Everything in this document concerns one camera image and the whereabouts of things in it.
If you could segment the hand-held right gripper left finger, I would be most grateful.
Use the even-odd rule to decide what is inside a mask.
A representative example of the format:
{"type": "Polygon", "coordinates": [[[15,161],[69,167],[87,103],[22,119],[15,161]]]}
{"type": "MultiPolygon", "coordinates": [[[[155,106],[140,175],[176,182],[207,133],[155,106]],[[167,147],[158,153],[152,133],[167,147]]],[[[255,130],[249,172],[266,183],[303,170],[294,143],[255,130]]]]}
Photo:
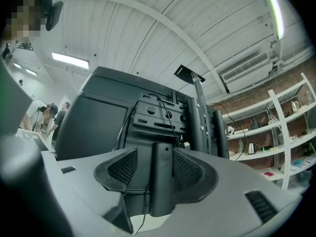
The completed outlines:
{"type": "Polygon", "coordinates": [[[130,237],[125,194],[138,164],[136,147],[60,160],[42,153],[53,200],[70,227],[68,237],[130,237]]]}

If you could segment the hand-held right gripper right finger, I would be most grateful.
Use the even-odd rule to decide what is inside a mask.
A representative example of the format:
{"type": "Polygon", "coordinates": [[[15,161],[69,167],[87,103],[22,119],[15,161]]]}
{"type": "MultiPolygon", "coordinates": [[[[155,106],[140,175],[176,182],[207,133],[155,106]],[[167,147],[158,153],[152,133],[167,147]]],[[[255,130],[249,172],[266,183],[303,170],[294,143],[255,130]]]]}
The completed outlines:
{"type": "Polygon", "coordinates": [[[203,200],[176,205],[159,228],[141,232],[140,237],[268,237],[287,221],[302,199],[238,161],[185,149],[177,151],[214,167],[218,183],[203,200]],[[266,223],[246,197],[255,191],[276,210],[266,223]]]}

